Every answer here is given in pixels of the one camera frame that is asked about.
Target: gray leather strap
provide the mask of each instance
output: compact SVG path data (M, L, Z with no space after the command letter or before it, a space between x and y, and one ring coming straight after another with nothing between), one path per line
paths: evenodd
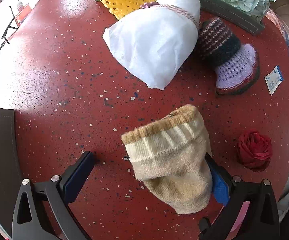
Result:
M265 29L262 22L257 22L249 15L222 0L200 0L200 3L201 10L220 16L252 35L257 35Z

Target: beige sock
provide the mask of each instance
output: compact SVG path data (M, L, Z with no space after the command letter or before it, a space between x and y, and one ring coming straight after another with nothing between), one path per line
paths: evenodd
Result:
M204 157L209 134L198 109L185 105L163 119L122 135L136 178L178 214L209 202L212 178Z

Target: folded sock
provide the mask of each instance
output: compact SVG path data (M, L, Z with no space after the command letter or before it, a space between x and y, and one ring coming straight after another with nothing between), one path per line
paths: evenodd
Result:
M197 49L201 58L217 74L218 94L241 94L259 78L256 50L251 44L241 44L220 18L202 24Z
M212 177L204 157L209 134L197 108L185 105L165 118L122 135L135 176L178 214L209 202Z

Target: white cloth bag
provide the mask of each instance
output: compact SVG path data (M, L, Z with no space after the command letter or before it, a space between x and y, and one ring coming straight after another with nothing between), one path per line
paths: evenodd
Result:
M199 0L157 0L189 12L199 23ZM164 7L131 12L103 34L117 61L149 88L163 90L193 51L198 30L192 20Z

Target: twisted pink cord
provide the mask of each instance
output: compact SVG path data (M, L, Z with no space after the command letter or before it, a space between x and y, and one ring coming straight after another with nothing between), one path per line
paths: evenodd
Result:
M195 20L195 18L192 16L192 14L190 14L188 11L186 11L185 9L182 9L178 6L175 5L170 5L170 4L158 4L158 5L153 5L151 7L164 7L164 8L168 8L171 11L174 11L178 14L181 14L185 17L187 17L189 20L191 20L195 26L197 27L198 31L199 31L199 23Z

